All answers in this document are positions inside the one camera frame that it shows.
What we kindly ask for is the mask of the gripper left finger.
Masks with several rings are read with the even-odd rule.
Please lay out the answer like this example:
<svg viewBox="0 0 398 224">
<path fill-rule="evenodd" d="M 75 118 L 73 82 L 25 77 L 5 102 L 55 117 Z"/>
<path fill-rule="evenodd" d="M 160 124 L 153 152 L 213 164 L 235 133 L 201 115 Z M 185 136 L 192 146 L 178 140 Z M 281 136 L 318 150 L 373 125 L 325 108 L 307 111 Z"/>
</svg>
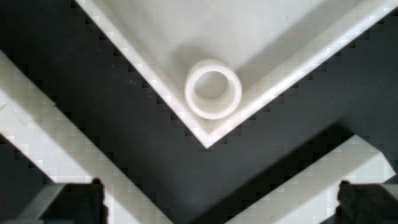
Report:
<svg viewBox="0 0 398 224">
<path fill-rule="evenodd" d="M 108 224 L 101 180 L 50 184 L 20 215 L 0 224 Z"/>
</svg>

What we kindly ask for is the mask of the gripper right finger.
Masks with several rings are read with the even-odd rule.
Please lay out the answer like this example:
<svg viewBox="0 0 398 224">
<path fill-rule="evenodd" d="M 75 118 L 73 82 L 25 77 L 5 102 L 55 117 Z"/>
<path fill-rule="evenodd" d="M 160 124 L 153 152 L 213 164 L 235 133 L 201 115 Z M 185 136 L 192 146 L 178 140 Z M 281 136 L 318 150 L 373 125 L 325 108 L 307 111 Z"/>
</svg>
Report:
<svg viewBox="0 0 398 224">
<path fill-rule="evenodd" d="M 398 184 L 339 183 L 334 224 L 398 224 Z"/>
</svg>

